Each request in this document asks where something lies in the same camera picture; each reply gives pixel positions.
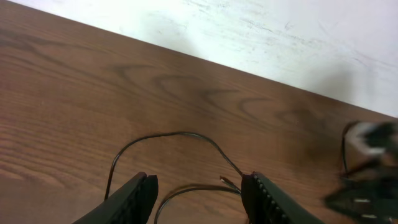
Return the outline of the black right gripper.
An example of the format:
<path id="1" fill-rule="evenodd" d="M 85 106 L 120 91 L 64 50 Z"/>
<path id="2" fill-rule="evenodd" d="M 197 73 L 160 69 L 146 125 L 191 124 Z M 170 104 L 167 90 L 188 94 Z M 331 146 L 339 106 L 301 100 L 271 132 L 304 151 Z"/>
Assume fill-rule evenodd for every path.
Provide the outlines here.
<path id="1" fill-rule="evenodd" d="M 369 159 L 348 167 L 347 147 Z M 348 123 L 341 135 L 342 188 L 325 205 L 356 223 L 397 223 L 397 123 Z"/>

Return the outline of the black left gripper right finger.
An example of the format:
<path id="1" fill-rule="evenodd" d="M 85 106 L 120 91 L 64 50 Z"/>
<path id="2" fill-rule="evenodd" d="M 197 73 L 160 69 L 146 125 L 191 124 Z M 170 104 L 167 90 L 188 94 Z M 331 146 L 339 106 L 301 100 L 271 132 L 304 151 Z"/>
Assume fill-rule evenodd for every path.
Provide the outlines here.
<path id="1" fill-rule="evenodd" d="M 323 224 L 259 172 L 242 176 L 241 198 L 251 224 Z"/>

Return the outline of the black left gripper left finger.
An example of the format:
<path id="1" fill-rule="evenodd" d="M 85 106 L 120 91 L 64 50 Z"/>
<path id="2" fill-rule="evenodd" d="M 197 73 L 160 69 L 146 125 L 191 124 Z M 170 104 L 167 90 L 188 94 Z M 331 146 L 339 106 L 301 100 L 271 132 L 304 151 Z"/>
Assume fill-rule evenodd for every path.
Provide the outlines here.
<path id="1" fill-rule="evenodd" d="M 73 224 L 146 224 L 158 193 L 157 176 L 140 172 Z"/>

